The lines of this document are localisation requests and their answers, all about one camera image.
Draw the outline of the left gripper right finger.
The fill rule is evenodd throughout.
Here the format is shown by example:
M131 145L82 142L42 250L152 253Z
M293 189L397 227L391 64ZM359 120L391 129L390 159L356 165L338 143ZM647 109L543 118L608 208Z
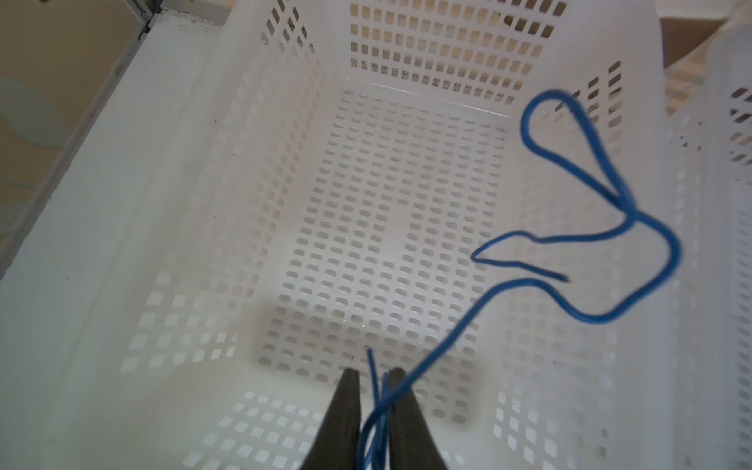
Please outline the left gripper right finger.
M389 462L392 470L447 470L411 389L388 410Z

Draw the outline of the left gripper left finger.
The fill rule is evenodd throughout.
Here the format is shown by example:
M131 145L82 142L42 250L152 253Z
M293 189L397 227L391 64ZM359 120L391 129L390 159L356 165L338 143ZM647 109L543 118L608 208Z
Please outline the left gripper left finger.
M301 468L356 469L360 421L360 374L346 368Z

